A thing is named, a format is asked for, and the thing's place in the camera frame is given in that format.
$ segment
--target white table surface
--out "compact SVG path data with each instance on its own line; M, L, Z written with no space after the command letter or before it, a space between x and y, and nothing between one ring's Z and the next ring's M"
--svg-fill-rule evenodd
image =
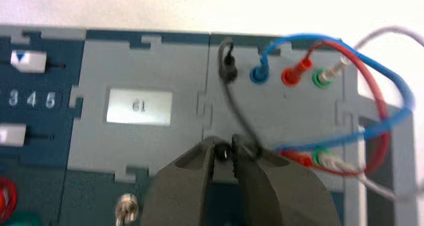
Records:
M284 35L315 32L355 44L387 25L424 35L423 0L0 0L0 24L155 31ZM417 174L424 178L424 49L402 36L384 36L363 50L411 86ZM377 77L386 100L398 104L390 82ZM360 93L369 95L361 85ZM424 225L424 210L420 214Z

